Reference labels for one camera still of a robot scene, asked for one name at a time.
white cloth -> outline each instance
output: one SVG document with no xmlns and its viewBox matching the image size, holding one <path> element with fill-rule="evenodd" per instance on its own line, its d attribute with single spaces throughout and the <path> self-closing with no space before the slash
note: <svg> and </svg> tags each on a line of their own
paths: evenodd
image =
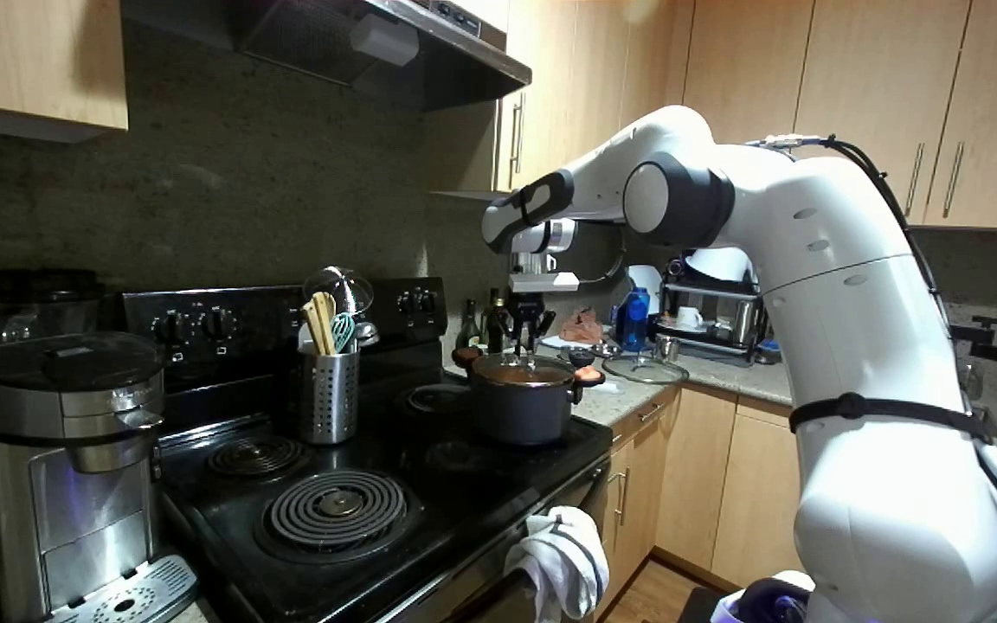
<svg viewBox="0 0 997 623">
<path fill-rule="evenodd" d="M 527 573 L 536 589 L 536 620 L 586 620 L 609 584 L 598 528 L 573 504 L 527 515 L 527 536 L 510 546 L 506 576 Z"/>
</svg>

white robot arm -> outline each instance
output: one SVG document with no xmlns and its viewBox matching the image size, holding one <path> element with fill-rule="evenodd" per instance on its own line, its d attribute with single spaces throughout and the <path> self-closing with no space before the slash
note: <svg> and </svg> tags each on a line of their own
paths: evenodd
<svg viewBox="0 0 997 623">
<path fill-rule="evenodd" d="M 492 248 L 543 221 L 625 221 L 737 246 L 784 353 L 811 623 L 997 620 L 997 446 L 965 433 L 939 297 L 852 160 L 715 145 L 662 109 L 484 215 Z"/>
</svg>

oven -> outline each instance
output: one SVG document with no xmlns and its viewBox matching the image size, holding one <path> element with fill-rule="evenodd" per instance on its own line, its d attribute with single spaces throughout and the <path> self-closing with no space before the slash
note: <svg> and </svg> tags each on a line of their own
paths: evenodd
<svg viewBox="0 0 997 623">
<path fill-rule="evenodd" d="M 444 382 L 444 284 L 372 280 L 380 344 L 361 353 L 357 438 L 293 433 L 300 286 L 123 291 L 128 331 L 164 349 L 155 439 L 162 539 L 225 620 L 495 620 L 533 608 L 506 554 L 522 519 L 587 504 L 609 431 L 572 418 L 536 451 L 473 433 L 467 408 L 411 408 Z"/>
</svg>

wall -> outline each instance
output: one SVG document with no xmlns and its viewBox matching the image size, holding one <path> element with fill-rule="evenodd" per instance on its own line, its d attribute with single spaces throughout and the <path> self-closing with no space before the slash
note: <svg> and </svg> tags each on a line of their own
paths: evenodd
<svg viewBox="0 0 997 623">
<path fill-rule="evenodd" d="M 0 266 L 91 266 L 108 284 L 495 273 L 473 211 L 492 109 L 393 110 L 313 75 L 128 34 L 130 132 L 81 145 L 0 140 Z"/>
</svg>

coffee maker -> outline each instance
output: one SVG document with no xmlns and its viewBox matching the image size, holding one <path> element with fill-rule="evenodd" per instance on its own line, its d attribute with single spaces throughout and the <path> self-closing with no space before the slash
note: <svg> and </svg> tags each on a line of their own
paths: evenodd
<svg viewBox="0 0 997 623">
<path fill-rule="evenodd" d="M 155 620 L 195 573 L 155 558 L 162 356 L 121 331 L 0 346 L 0 616 Z"/>
</svg>

